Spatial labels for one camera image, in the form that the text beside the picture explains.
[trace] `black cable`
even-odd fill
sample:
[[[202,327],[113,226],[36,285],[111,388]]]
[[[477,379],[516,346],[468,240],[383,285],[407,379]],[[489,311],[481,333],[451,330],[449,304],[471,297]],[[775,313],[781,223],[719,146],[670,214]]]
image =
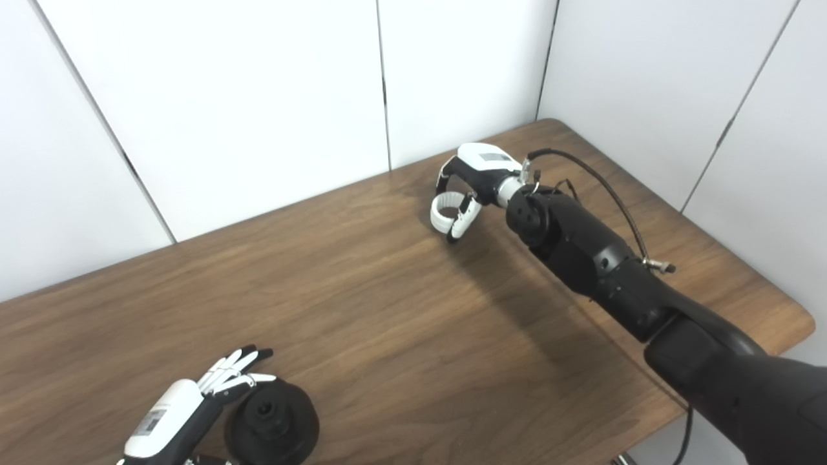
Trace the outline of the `black cable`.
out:
[[[565,178],[562,181],[559,181],[557,184],[554,185],[554,189],[560,190],[560,186],[566,185],[568,186],[569,190],[571,191],[571,197],[574,197],[574,200],[580,202],[580,197],[577,197],[577,191],[574,189],[574,184],[568,178]]]
[[[594,168],[592,168],[591,166],[588,166],[583,160],[577,158],[576,156],[574,156],[570,153],[564,152],[564,151],[559,151],[559,150],[550,149],[550,148],[540,149],[540,150],[536,150],[536,151],[533,151],[533,152],[529,153],[527,158],[528,158],[528,161],[534,161],[535,158],[537,158],[539,156],[543,156],[543,155],[558,155],[558,156],[561,156],[563,158],[568,159],[569,161],[573,161],[573,162],[577,163],[580,166],[580,168],[585,170],[586,173],[589,173],[593,178],[598,180],[603,185],[604,189],[606,189],[606,192],[608,192],[609,195],[612,196],[612,200],[614,200],[614,202],[618,205],[618,208],[620,209],[620,212],[623,213],[623,216],[626,217],[626,222],[629,223],[629,227],[632,229],[632,234],[634,235],[634,241],[638,243],[638,248],[640,249],[641,258],[644,258],[644,259],[649,258],[649,253],[646,250],[646,245],[643,243],[643,236],[641,236],[640,230],[638,230],[638,225],[634,222],[634,219],[632,218],[632,214],[629,213],[629,209],[626,208],[626,205],[623,203],[623,200],[620,199],[620,196],[616,192],[614,192],[614,189],[612,189],[612,186],[609,185],[609,181],[604,179],[604,177],[601,176],[600,173],[595,171]]]
[[[672,465],[681,465],[683,462],[683,456],[686,455],[686,450],[689,448],[689,437],[692,433],[692,413],[695,412],[695,409],[692,407],[686,409],[686,429],[683,432],[683,442],[681,443],[681,450],[678,451],[677,457],[675,458],[675,462]]]

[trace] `black robotic arm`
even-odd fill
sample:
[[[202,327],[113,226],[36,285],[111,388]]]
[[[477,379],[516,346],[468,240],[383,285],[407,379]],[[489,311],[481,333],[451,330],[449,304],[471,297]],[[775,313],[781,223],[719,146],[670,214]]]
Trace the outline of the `black robotic arm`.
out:
[[[827,367],[768,356],[739,328],[657,278],[578,201],[553,187],[525,185],[528,161],[520,170],[486,170],[486,151],[504,152],[484,145],[461,148],[443,173],[453,163],[452,173],[473,189],[467,198],[506,208],[506,223],[529,251],[647,344],[647,364],[751,465],[827,463]],[[515,189],[517,182],[522,187]],[[446,184],[437,183],[437,196]]]

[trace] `wooden table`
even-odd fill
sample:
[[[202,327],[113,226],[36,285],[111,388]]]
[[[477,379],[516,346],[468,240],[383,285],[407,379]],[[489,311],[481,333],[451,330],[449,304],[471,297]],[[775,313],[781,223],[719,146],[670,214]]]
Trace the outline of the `wooden table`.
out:
[[[626,200],[667,281],[769,352],[810,316],[563,124],[487,141],[522,160],[581,156]],[[322,435],[308,463],[599,464],[681,412],[641,346],[566,290],[489,208],[455,246],[428,222],[436,156],[0,304],[0,457],[112,464],[180,377],[247,343],[302,386]],[[600,187],[584,204],[631,241]],[[202,443],[223,453],[220,424]]]

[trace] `white label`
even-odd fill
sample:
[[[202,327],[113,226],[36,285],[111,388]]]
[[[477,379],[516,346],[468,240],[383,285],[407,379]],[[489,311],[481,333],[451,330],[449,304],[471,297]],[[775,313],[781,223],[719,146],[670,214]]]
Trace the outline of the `white label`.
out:
[[[149,436],[165,413],[166,409],[150,410],[150,413],[146,414],[144,419],[141,420],[141,424],[135,428],[135,433],[132,433],[132,436]]]

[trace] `black disc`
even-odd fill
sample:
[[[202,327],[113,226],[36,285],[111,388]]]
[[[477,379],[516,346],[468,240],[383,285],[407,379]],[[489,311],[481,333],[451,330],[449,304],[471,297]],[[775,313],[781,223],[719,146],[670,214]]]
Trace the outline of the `black disc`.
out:
[[[318,441],[318,416],[298,386],[258,385],[224,429],[227,447],[245,465],[299,465]]]

